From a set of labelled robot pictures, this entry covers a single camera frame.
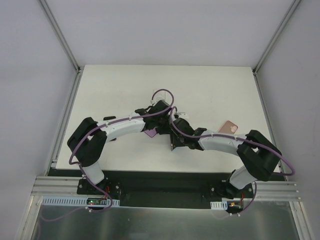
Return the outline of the purple phone black screen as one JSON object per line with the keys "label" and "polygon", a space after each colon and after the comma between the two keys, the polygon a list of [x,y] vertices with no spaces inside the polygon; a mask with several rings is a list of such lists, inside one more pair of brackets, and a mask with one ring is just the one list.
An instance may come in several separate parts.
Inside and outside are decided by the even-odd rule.
{"label": "purple phone black screen", "polygon": [[155,135],[157,135],[157,130],[153,128],[151,130],[145,130],[144,133],[150,138],[153,138]]}

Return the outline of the clear purple phone case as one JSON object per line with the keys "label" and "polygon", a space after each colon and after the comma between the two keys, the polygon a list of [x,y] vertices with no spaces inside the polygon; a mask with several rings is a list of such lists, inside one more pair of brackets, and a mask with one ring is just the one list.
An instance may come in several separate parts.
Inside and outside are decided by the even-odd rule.
{"label": "clear purple phone case", "polygon": [[164,100],[165,101],[166,100],[166,96],[167,96],[166,91],[159,90],[159,89],[153,89],[151,99],[155,100],[155,101],[159,101],[159,100]]}

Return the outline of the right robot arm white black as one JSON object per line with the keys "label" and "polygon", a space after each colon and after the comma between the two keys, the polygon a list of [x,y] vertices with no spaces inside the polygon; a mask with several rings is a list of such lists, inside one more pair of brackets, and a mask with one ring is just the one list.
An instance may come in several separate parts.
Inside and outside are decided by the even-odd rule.
{"label": "right robot arm white black", "polygon": [[170,121],[170,128],[184,147],[191,150],[219,151],[240,158],[243,166],[235,169],[225,182],[215,188],[218,195],[228,199],[237,197],[254,181],[269,181],[282,156],[257,130],[235,136],[202,127],[193,129],[188,121],[180,117]]}

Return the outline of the pink phone case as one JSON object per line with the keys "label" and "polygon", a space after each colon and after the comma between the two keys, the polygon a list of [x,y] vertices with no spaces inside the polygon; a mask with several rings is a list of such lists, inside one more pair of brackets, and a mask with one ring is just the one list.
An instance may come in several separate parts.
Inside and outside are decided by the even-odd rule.
{"label": "pink phone case", "polygon": [[223,134],[235,134],[239,127],[230,120],[225,121],[219,128],[218,132]]}

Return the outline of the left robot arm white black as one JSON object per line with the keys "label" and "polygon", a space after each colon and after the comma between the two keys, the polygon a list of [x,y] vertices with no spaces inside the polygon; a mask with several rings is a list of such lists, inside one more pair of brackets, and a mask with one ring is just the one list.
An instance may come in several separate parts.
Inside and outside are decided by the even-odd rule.
{"label": "left robot arm white black", "polygon": [[105,144],[125,135],[155,130],[163,124],[172,105],[159,100],[123,118],[111,118],[101,122],[93,120],[92,117],[85,118],[67,141],[71,150],[68,163],[79,167],[90,191],[96,195],[107,195],[106,177],[99,164]]}

